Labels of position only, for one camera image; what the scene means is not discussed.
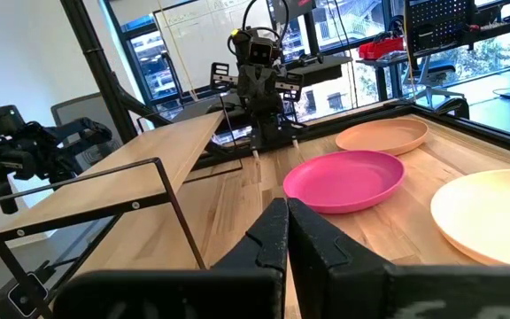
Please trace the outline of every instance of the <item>white wall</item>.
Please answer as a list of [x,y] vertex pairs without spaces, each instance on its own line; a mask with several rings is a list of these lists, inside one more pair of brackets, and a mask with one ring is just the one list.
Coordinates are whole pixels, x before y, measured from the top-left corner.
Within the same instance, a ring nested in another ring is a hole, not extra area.
[[[135,94],[100,3],[84,2],[113,71],[121,85]],[[0,0],[0,106],[16,105],[25,121],[52,126],[51,106],[97,91],[59,0]],[[13,183],[24,191],[47,182],[34,178]],[[45,196],[26,197],[20,206],[33,206]],[[0,212],[0,226],[16,215]]]

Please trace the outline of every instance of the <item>round plate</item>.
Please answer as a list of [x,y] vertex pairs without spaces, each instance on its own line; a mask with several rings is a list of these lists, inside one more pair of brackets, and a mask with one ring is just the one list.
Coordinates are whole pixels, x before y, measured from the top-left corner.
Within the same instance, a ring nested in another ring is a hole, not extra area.
[[461,177],[430,205],[444,236],[485,264],[510,264],[510,169]]
[[290,198],[324,214],[343,214],[387,199],[405,177],[405,166],[383,152],[346,151],[310,159],[284,179]]
[[343,150],[371,150],[399,155],[417,148],[429,132],[429,127],[410,119],[370,121],[348,128],[336,137]]

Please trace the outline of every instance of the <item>whiteboard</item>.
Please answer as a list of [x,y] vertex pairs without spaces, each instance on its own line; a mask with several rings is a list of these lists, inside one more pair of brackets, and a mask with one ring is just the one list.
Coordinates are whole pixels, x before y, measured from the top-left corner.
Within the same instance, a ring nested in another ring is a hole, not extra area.
[[[228,50],[228,37],[234,28],[241,28],[249,2],[197,0],[165,10],[165,17],[161,11],[154,12],[182,91],[209,85],[213,62],[228,63],[229,73],[237,75],[237,60]],[[247,26],[272,26],[267,0],[255,2],[249,11]]]

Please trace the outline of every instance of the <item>black pegboard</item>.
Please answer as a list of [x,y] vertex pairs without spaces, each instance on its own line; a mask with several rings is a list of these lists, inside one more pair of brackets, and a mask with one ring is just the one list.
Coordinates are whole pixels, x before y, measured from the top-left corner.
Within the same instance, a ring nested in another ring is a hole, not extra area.
[[413,52],[459,41],[471,22],[474,0],[405,0]]

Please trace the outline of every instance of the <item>orange plate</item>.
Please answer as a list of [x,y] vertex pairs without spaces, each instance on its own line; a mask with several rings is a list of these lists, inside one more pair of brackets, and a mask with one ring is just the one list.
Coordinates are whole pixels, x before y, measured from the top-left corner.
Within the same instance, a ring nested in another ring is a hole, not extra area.
[[510,265],[510,169],[463,176],[432,198],[432,217],[452,245],[481,263]]
[[346,129],[336,137],[343,150],[370,150],[399,155],[417,148],[429,132],[429,127],[410,119],[370,121]]

